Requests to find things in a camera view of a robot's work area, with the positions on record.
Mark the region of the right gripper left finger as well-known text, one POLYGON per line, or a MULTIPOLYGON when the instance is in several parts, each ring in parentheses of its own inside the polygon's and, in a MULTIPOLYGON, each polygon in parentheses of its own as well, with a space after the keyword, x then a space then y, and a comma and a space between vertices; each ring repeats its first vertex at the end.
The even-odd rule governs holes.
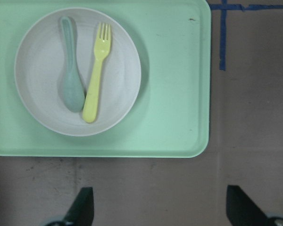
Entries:
POLYGON ((46 226, 91 226, 94 220, 92 187, 83 187, 61 220, 53 220, 46 226))

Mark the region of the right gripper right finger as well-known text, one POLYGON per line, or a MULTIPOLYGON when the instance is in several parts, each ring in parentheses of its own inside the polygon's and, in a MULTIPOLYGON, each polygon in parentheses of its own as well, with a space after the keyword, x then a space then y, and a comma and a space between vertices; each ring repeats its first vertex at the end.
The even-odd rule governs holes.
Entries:
POLYGON ((233 226, 283 226, 283 217, 267 216, 237 185, 228 185, 226 216, 233 226))

